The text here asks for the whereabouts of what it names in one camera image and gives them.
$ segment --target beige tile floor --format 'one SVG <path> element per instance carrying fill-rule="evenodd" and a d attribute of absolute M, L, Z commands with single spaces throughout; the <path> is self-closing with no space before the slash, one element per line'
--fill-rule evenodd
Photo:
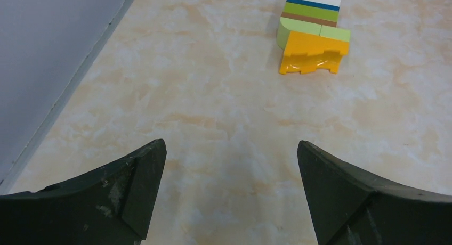
<path fill-rule="evenodd" d="M 337 75 L 278 74 L 285 0 L 136 0 L 11 192 L 164 138 L 143 244 L 316 244 L 299 140 L 452 194 L 452 0 L 342 0 Z"/>

